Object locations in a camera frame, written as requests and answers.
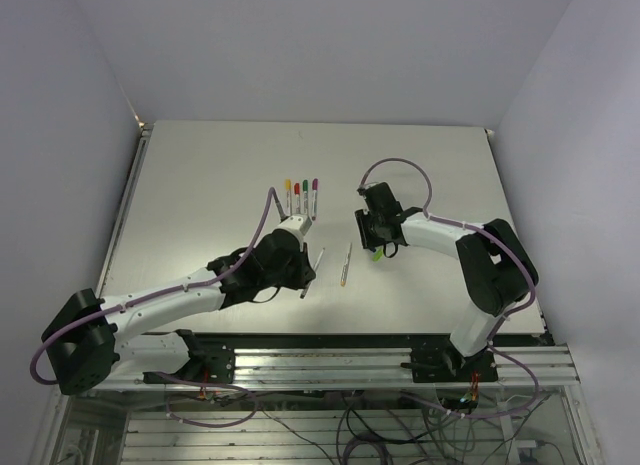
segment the marker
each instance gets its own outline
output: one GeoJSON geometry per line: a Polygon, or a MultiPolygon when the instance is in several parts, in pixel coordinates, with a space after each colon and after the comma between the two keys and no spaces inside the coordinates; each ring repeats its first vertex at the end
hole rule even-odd
{"type": "Polygon", "coordinates": [[[287,191],[287,213],[293,215],[293,199],[291,198],[291,180],[284,181],[284,188],[287,191]]]}
{"type": "Polygon", "coordinates": [[[304,193],[304,208],[302,209],[302,213],[311,215],[311,210],[309,209],[309,182],[307,180],[302,181],[302,193],[304,193]]]}
{"type": "Polygon", "coordinates": [[[296,195],[296,213],[300,213],[300,184],[296,183],[293,186],[293,193],[296,195]]]}
{"type": "MultiPolygon", "coordinates": [[[[318,255],[318,258],[316,258],[316,263],[313,265],[314,272],[318,271],[318,267],[320,266],[320,260],[322,260],[322,255],[324,255],[324,248],[320,250],[320,255],[318,255]]],[[[307,296],[307,292],[309,291],[310,286],[311,286],[311,282],[307,283],[307,286],[304,287],[304,290],[302,290],[302,293],[300,294],[300,298],[304,298],[307,296]]]]}
{"type": "Polygon", "coordinates": [[[311,185],[311,188],[313,189],[313,195],[312,195],[312,199],[313,199],[313,212],[311,213],[311,220],[315,220],[316,217],[318,216],[318,179],[314,178],[313,179],[313,184],[311,185]]]}
{"type": "Polygon", "coordinates": [[[351,249],[353,244],[349,242],[349,249],[347,250],[347,256],[344,258],[344,265],[342,266],[342,277],[340,278],[340,285],[343,287],[347,284],[347,274],[349,273],[349,263],[351,262],[351,249]]]}

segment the tabletop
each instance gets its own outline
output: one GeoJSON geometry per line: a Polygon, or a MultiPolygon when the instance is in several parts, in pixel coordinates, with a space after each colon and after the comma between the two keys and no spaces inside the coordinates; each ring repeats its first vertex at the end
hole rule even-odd
{"type": "MultiPolygon", "coordinates": [[[[318,217],[308,232],[310,261],[322,248],[317,279],[304,300],[283,289],[263,304],[245,303],[187,317],[158,331],[230,333],[450,333],[469,297],[460,264],[425,249],[401,247],[372,260],[360,244],[356,192],[377,160],[415,161],[433,183],[430,211],[512,222],[485,130],[478,127],[159,121],[154,125],[103,295],[156,287],[246,246],[273,186],[318,179],[318,217]],[[353,244],[348,280],[342,266],[353,244]]],[[[370,181],[386,181],[404,208],[426,199],[413,168],[385,163],[370,181]]],[[[279,223],[272,208],[264,233],[279,223]]],[[[268,298],[270,291],[258,298],[268,298]]],[[[544,332],[538,304],[501,333],[544,332]]]]}

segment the gray wall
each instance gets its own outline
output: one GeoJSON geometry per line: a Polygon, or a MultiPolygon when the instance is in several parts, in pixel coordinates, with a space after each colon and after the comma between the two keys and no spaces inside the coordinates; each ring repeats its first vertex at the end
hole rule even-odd
{"type": "Polygon", "coordinates": [[[138,131],[74,0],[0,0],[0,74],[0,462],[22,464],[49,394],[30,356],[96,284],[138,131]]]}
{"type": "Polygon", "coordinates": [[[143,121],[496,127],[570,0],[78,0],[143,121]]]}
{"type": "Polygon", "coordinates": [[[609,462],[638,463],[640,0],[573,0],[495,152],[609,462]]]}

